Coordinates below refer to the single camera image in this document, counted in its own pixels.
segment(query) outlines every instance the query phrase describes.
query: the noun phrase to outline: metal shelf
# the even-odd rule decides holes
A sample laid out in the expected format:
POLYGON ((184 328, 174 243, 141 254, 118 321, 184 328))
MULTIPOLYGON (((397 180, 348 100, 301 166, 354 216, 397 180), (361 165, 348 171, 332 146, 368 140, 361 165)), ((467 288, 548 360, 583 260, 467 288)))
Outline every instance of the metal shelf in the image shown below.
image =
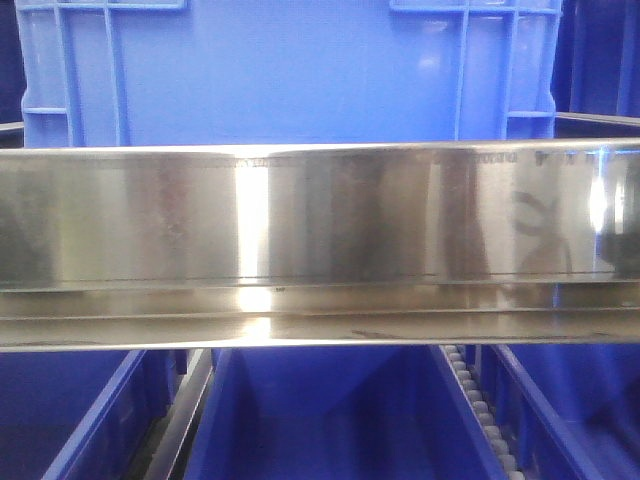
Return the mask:
POLYGON ((640 139, 0 152, 0 350, 640 341, 640 139))

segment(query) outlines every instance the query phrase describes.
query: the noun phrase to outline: blue plastic bin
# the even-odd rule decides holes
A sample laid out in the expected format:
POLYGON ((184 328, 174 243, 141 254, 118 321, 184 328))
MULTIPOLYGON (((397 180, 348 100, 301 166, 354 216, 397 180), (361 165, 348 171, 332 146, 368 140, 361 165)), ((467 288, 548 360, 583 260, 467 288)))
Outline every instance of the blue plastic bin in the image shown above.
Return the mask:
POLYGON ((20 100, 24 89, 15 6, 13 0, 0 0, 0 123, 22 119, 20 100))
POLYGON ((149 350, 145 354, 149 407, 154 416, 164 416, 176 398, 181 380, 176 360, 174 350, 149 350))
POLYGON ((26 145, 549 137, 561 0, 17 0, 26 145))
POLYGON ((640 3, 566 0, 554 78, 562 111, 640 117, 640 3))
POLYGON ((190 350, 173 350, 175 370, 177 375, 186 375, 189 367, 190 350))
POLYGON ((148 376, 144 352, 0 354, 0 478, 120 478, 155 416, 148 376))
POLYGON ((224 350, 191 452, 188 480, 506 480, 438 347, 224 350))
POLYGON ((640 346, 482 347, 481 359, 496 424, 530 478, 640 478, 640 346))

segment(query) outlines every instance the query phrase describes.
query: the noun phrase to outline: blue plastic crate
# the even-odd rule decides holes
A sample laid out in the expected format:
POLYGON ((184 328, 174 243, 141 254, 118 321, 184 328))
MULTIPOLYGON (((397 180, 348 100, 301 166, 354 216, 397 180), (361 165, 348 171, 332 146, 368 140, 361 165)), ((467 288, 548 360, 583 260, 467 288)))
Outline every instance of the blue plastic crate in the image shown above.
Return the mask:
POLYGON ((502 479, 437 347, 223 350, 185 479, 502 479))
POLYGON ((640 346, 482 347, 481 359, 496 424, 531 478, 640 478, 640 346))
POLYGON ((178 375, 186 375, 189 367, 190 350, 174 350, 175 370, 178 375))
POLYGON ((554 78, 562 111, 640 117, 640 4, 566 0, 554 78))
POLYGON ((0 123, 22 119, 20 100, 24 89, 15 6, 13 0, 0 0, 0 123))
POLYGON ((144 355, 0 354, 0 478, 123 475, 154 417, 144 355))
POLYGON ((561 0, 17 0, 26 144, 549 137, 561 0))
POLYGON ((155 416, 164 416, 175 400, 180 384, 173 350, 149 350, 144 357, 149 407, 155 416))

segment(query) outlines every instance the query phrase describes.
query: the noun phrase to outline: metal rail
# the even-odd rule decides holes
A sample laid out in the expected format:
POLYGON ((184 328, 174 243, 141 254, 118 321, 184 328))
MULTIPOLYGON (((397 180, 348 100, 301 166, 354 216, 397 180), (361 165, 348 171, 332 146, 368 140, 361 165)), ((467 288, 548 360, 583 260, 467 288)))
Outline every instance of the metal rail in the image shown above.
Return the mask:
POLYGON ((640 137, 640 118, 591 113, 558 113, 556 137, 640 137))
POLYGON ((0 148, 20 148, 23 145, 22 122, 0 123, 0 148))
POLYGON ((640 139, 0 152, 0 350, 640 341, 640 139))

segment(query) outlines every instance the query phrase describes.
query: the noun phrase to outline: stainless steel bar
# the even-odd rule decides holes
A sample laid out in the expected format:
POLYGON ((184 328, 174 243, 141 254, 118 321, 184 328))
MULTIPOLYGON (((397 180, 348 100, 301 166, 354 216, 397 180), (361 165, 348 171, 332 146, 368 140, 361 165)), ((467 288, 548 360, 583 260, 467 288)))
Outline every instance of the stainless steel bar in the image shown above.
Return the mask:
POLYGON ((23 145, 22 122, 0 123, 0 148, 20 148, 23 145))
POLYGON ((557 138, 638 137, 640 118, 590 113, 558 113, 557 138))
POLYGON ((638 340, 637 192, 638 138, 7 150, 0 349, 638 340))

